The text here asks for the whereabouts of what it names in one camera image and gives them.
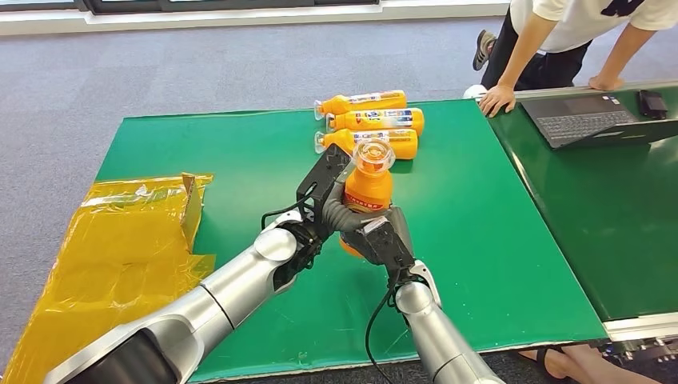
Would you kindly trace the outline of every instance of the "shoe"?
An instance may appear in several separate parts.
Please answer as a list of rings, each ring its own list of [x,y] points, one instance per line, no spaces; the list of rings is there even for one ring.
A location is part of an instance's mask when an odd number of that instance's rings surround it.
[[[488,61],[489,52],[491,50],[491,45],[497,40],[492,32],[487,30],[482,30],[478,35],[478,40],[476,43],[476,56],[473,57],[473,69],[481,70],[485,63]]]

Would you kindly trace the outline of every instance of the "gray carpet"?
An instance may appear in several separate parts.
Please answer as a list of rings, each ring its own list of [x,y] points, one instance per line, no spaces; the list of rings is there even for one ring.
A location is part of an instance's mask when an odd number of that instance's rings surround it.
[[[478,30],[500,24],[447,19],[0,38],[0,367],[122,117],[299,108],[337,93],[395,88],[411,100],[457,98],[480,80],[471,68]],[[577,84],[596,73],[618,33],[591,45]],[[678,29],[659,33],[624,76],[678,77],[676,40]],[[419,368],[404,367],[402,382],[420,377],[405,380]]]

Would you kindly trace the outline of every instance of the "plastic bottle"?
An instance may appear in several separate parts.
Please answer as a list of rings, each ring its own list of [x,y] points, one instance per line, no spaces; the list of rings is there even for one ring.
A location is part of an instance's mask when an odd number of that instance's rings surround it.
[[[359,142],[353,150],[356,168],[346,178],[344,205],[354,212],[379,212],[391,206],[393,178],[389,168],[396,157],[389,144],[380,139]],[[354,248],[339,239],[341,247],[354,256]]]
[[[405,108],[406,106],[407,98],[402,90],[358,94],[356,96],[339,94],[324,102],[316,100],[313,104],[316,120],[322,119],[326,114],[336,116],[351,110],[383,110],[384,108]]]
[[[356,144],[372,138],[387,142],[395,158],[400,160],[411,160],[417,156],[417,147],[419,138],[415,130],[364,130],[354,132],[352,130],[339,130],[331,134],[316,132],[315,150],[316,153],[322,153],[330,144],[337,144],[344,151],[351,153]]]
[[[338,130],[387,130],[410,128],[421,136],[424,129],[424,113],[419,108],[399,110],[355,110],[346,114],[325,116],[328,132]]]

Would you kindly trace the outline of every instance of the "hand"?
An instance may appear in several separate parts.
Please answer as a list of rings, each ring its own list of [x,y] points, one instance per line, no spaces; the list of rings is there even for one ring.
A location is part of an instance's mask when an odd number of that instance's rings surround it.
[[[621,78],[608,79],[603,76],[594,76],[588,80],[588,86],[594,90],[615,90],[624,85]]]
[[[516,106],[516,95],[512,87],[496,85],[488,90],[478,106],[483,111],[483,115],[493,118],[502,106],[506,106],[506,112],[512,111]]]

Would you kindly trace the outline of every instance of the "bottle cap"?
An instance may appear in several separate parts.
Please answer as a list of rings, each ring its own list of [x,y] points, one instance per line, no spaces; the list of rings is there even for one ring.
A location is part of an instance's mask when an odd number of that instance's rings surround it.
[[[378,138],[371,138],[356,144],[353,149],[353,162],[367,174],[380,174],[388,170],[396,161],[393,148]]]
[[[325,116],[322,112],[322,102],[320,100],[313,102],[313,112],[316,115],[316,120],[322,120],[322,117]]]
[[[325,152],[325,134],[316,132],[315,136],[313,136],[313,144],[317,154]]]
[[[335,121],[335,117],[333,114],[327,114],[325,116],[325,131],[330,134],[335,131],[335,126],[337,126],[337,123]]]

